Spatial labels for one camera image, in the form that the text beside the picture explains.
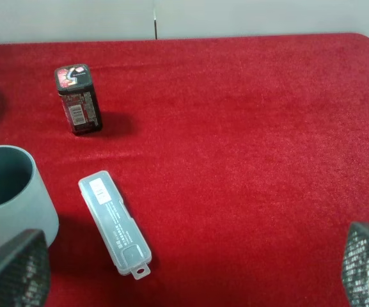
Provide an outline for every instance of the sticker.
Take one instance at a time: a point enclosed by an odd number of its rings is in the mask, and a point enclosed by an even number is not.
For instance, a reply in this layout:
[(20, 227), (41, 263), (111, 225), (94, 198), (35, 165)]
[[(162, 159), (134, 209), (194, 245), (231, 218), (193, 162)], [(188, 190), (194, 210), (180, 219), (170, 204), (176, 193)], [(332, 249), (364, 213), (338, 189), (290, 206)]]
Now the sticker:
[(86, 83), (90, 79), (88, 71), (83, 66), (61, 68), (57, 72), (59, 85), (69, 88), (79, 83)]
[(84, 114), (82, 110), (82, 106), (80, 104), (77, 104), (75, 106), (71, 106), (68, 108), (70, 112), (70, 117), (72, 117), (72, 121), (74, 125), (82, 125), (83, 123), (86, 123), (86, 120), (84, 119)]
[(89, 182), (90, 187), (92, 188), (93, 193), (96, 196), (97, 201), (103, 205), (112, 200), (110, 197), (109, 192), (107, 191), (105, 185), (103, 184), (102, 179), (97, 178)]

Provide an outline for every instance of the cup rim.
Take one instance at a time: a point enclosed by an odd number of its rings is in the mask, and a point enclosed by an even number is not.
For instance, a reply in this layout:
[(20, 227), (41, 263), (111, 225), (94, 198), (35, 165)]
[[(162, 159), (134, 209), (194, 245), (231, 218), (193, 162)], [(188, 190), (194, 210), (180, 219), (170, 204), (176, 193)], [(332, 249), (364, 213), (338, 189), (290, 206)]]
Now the cup rim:
[(13, 146), (13, 145), (0, 145), (0, 148), (10, 148), (10, 149), (14, 149), (14, 150), (18, 150), (18, 151), (22, 152), (23, 154), (25, 154), (27, 156), (27, 158), (29, 159), (29, 161), (31, 162), (31, 165), (32, 165), (32, 173), (31, 173), (31, 177), (29, 178), (28, 183), (21, 190), (21, 192), (19, 192), (17, 195), (15, 195), (10, 200), (8, 200), (8, 201), (0, 204), (0, 208), (1, 208), (1, 207), (5, 207), (5, 206), (9, 205), (11, 202), (15, 201), (18, 197), (20, 197), (22, 194), (24, 194), (24, 192), (26, 191), (26, 189), (28, 188), (28, 186), (30, 185), (30, 183), (32, 182), (32, 180), (35, 177), (35, 173), (36, 173), (36, 162), (33, 159), (32, 155), (29, 152), (27, 152), (25, 149), (21, 148), (21, 147)]

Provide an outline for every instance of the plastic case lid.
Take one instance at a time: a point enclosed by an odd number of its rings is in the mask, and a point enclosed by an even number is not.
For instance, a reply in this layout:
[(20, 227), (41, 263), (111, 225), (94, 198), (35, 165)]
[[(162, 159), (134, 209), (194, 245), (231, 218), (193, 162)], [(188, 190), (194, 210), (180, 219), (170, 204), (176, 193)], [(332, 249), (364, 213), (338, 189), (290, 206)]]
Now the plastic case lid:
[(135, 279), (149, 275), (152, 253), (109, 173), (83, 178), (79, 188), (119, 273)]

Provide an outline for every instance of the red tablecloth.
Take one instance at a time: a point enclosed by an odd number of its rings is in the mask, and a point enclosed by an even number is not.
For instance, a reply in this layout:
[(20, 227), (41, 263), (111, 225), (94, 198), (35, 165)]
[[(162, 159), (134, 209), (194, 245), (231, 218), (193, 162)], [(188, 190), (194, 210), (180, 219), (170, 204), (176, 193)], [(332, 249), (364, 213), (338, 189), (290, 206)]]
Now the red tablecloth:
[[(101, 132), (75, 137), (53, 71), (87, 63)], [(0, 144), (59, 214), (48, 306), (348, 306), (369, 221), (369, 39), (273, 36), (0, 45)], [(77, 181), (106, 169), (153, 252), (120, 276)]]

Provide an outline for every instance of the barcode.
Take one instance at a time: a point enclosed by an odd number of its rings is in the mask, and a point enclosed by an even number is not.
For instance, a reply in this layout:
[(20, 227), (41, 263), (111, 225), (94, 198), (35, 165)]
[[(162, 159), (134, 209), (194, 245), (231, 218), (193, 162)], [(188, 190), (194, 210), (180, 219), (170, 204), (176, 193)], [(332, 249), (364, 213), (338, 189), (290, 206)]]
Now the barcode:
[(72, 117), (72, 121), (74, 125), (81, 125), (83, 123), (86, 123), (86, 120), (84, 119), (82, 106), (80, 104), (69, 107), (69, 112), (70, 112), (70, 117)]
[(90, 187), (92, 188), (93, 193), (96, 196), (97, 201), (101, 205), (112, 200), (112, 197), (110, 197), (109, 192), (107, 191), (105, 185), (103, 184), (102, 179), (97, 178), (89, 182), (89, 184)]

